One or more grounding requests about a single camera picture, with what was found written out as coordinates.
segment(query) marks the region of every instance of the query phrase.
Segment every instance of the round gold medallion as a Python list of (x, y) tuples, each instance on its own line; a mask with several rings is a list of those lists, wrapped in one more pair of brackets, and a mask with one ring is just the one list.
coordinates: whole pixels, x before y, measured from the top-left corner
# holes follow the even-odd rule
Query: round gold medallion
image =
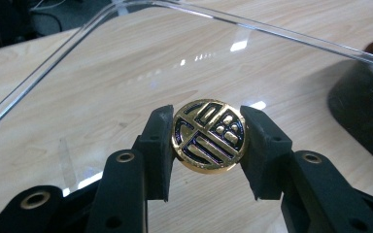
[(196, 100), (174, 116), (172, 145), (187, 168), (204, 174), (228, 171), (244, 155), (248, 139), (244, 118), (231, 106)]

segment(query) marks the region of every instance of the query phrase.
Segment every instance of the clear plastic container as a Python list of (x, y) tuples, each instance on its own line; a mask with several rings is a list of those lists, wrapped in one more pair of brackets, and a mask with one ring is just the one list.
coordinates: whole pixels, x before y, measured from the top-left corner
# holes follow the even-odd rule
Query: clear plastic container
[[(201, 98), (262, 109), (294, 150), (324, 154), (373, 195), (373, 170), (359, 170), (373, 157), (327, 106), (357, 64), (373, 55), (183, 3), (110, 5), (0, 104), (0, 211), (34, 185), (67, 195), (101, 178), (152, 110)], [(169, 202), (149, 202), (151, 232), (285, 229), (280, 202), (256, 202), (240, 170), (205, 176), (175, 161)]]

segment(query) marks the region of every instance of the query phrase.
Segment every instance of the engraved symbol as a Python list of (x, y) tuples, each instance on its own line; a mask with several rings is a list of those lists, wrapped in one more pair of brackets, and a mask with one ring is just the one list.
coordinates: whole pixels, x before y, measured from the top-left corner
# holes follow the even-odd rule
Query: engraved symbol
[(174, 116), (172, 144), (180, 160), (200, 173), (232, 168), (245, 152), (245, 120), (217, 100), (197, 100)]

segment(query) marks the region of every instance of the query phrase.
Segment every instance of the light wood surface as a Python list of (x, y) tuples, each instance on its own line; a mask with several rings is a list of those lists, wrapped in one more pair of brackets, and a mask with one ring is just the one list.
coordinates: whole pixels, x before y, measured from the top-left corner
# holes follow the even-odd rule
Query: light wood surface
[[(191, 3), (358, 49), (373, 41), (373, 2)], [(131, 147), (153, 109), (178, 110), (197, 98), (236, 108), (264, 102), (294, 150), (324, 154), (353, 187), (373, 195), (373, 157), (325, 105), (351, 61), (202, 17), (135, 16), (95, 30), (0, 123), (0, 210), (33, 185), (76, 189), (109, 154)], [(0, 100), (72, 33), (0, 49)], [(244, 50), (230, 51), (245, 40)], [(256, 202), (239, 166), (205, 176), (178, 161), (169, 202), (149, 203), (149, 225), (151, 232), (287, 231), (280, 202)]]

